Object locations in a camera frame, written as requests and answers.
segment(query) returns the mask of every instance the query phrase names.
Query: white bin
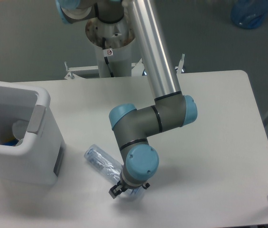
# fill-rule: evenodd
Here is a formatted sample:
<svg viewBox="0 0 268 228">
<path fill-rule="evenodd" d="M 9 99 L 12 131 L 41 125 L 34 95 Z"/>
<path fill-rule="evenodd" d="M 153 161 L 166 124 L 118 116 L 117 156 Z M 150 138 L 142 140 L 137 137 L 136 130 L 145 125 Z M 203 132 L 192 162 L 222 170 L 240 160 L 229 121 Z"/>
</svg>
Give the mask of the white bin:
<svg viewBox="0 0 268 228">
<path fill-rule="evenodd" d="M 65 143 L 41 87 L 0 82 L 0 177 L 29 183 L 54 184 Z M 21 145 L 4 145 L 13 138 L 12 125 L 28 121 Z"/>
</svg>

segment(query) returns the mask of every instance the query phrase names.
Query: metal bracket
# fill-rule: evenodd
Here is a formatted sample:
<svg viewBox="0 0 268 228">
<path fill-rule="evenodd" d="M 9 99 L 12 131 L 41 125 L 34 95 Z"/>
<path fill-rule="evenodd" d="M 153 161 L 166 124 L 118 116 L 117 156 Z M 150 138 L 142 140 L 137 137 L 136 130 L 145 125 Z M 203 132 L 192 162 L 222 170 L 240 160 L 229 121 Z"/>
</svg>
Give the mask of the metal bracket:
<svg viewBox="0 0 268 228">
<path fill-rule="evenodd" d="M 185 54 L 182 54 L 178 67 L 175 67 L 177 74 L 185 73 L 184 65 L 185 65 Z"/>
<path fill-rule="evenodd" d="M 118 181 L 118 183 L 116 185 L 114 185 L 110 190 L 109 190 L 109 194 L 111 195 L 111 197 L 113 199 L 115 199 L 117 196 L 119 196 L 121 193 L 125 192 L 126 189 L 124 188 L 124 186 L 121 185 L 121 182 Z"/>
<path fill-rule="evenodd" d="M 151 185 L 147 182 L 143 183 L 142 187 L 146 190 L 150 187 Z"/>
<path fill-rule="evenodd" d="M 132 63 L 132 76 L 141 76 L 142 71 L 144 69 L 144 65 L 141 62 L 138 63 Z M 65 76 L 65 79 L 71 79 L 71 76 L 74 76 L 74 79 L 78 78 L 89 78 L 89 77 L 82 77 L 85 75 L 95 75 L 99 73 L 98 66 L 82 66 L 82 67 L 70 67 L 67 70 L 67 75 Z"/>
<path fill-rule="evenodd" d="M 66 72 L 70 73 L 71 79 L 75 79 L 73 72 L 68 68 L 67 62 L 64 62 L 64 65 L 65 65 Z"/>
</svg>

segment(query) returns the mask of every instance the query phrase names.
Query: gray floor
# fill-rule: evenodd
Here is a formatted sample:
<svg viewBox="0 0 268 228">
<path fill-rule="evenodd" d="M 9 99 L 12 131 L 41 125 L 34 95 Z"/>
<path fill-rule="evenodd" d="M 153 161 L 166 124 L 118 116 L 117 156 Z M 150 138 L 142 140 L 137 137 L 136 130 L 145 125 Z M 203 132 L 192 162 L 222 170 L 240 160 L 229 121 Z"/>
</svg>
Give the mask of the gray floor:
<svg viewBox="0 0 268 228">
<path fill-rule="evenodd" d="M 240 29 L 230 21 L 233 2 L 156 0 L 174 65 L 186 53 L 187 72 L 246 71 L 263 115 L 268 110 L 268 17 L 258 29 Z M 62 79 L 64 61 L 70 67 L 95 65 L 84 28 L 83 22 L 64 25 L 54 0 L 0 1 L 0 81 Z M 137 48 L 133 58 L 140 59 Z"/>
</svg>

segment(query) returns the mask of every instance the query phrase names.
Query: plastic bottle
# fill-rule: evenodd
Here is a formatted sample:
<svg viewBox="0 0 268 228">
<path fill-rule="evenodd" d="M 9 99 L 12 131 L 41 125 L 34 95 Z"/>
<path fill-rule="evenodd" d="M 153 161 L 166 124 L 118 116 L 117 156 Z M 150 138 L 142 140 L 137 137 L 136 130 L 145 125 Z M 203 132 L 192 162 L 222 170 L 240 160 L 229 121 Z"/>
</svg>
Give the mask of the plastic bottle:
<svg viewBox="0 0 268 228">
<path fill-rule="evenodd" d="M 120 180 L 122 165 L 117 160 L 113 159 L 108 153 L 99 148 L 97 145 L 92 145 L 85 153 L 84 157 L 87 161 L 113 185 Z M 142 192 L 142 188 L 127 190 L 127 195 L 137 195 Z"/>
</svg>

